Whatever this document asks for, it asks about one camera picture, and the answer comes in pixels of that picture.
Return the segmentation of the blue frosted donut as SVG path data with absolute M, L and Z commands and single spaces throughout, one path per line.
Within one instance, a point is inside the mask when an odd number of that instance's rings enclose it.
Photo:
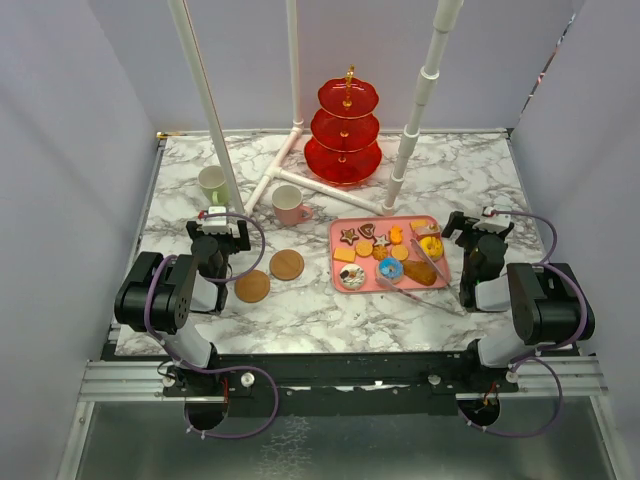
M 376 276 L 396 284 L 404 277 L 404 267 L 400 261 L 388 257 L 379 261 L 376 267 Z

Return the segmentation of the metal tongs pink tips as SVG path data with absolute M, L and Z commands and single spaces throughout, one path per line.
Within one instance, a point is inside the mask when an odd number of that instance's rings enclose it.
M 387 256 L 380 260 L 376 266 L 376 283 L 384 289 L 400 293 L 428 307 L 458 317 L 463 316 L 463 313 L 457 311 L 455 307 L 429 302 L 400 285 L 401 282 L 409 279 L 421 287 L 433 287 L 437 282 L 442 282 L 443 287 L 450 287 L 450 277 L 444 273 L 433 257 L 429 255 L 429 250 L 424 250 L 421 242 L 415 238 L 410 239 L 410 245 L 411 250 L 418 256 L 418 259 L 411 260 L 409 257 L 406 257 L 404 260 L 399 260 L 393 255 Z

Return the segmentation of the white chocolate donut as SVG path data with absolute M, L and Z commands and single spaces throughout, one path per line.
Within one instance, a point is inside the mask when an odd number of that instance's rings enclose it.
M 366 281 L 366 272 L 364 269 L 355 264 L 347 264 L 343 266 L 338 274 L 339 284 L 342 288 L 355 291 L 363 287 Z

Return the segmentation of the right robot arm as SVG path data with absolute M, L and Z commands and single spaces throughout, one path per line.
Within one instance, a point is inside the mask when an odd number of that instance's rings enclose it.
M 548 226 L 552 243 L 541 261 L 505 260 L 514 216 Z M 551 261 L 558 241 L 551 221 L 533 213 L 487 207 L 477 217 L 452 212 L 441 236 L 449 238 L 454 232 L 459 233 L 456 244 L 463 249 L 461 305 L 471 312 L 510 311 L 512 318 L 510 327 L 476 341 L 478 357 L 460 365 L 459 378 L 467 389 L 486 388 L 495 379 L 495 368 L 506 368 L 506 380 L 513 383 L 525 363 L 592 337 L 595 314 L 573 270 Z

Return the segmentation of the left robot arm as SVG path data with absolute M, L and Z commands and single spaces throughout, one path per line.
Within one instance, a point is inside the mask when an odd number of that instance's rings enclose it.
M 229 257 L 251 250 L 250 222 L 241 214 L 202 211 L 186 224 L 189 254 L 139 253 L 115 297 L 116 321 L 155 340 L 174 362 L 171 379 L 202 395 L 226 389 L 228 380 L 216 347 L 189 315 L 221 313 L 228 284 L 249 274 L 235 275 Z

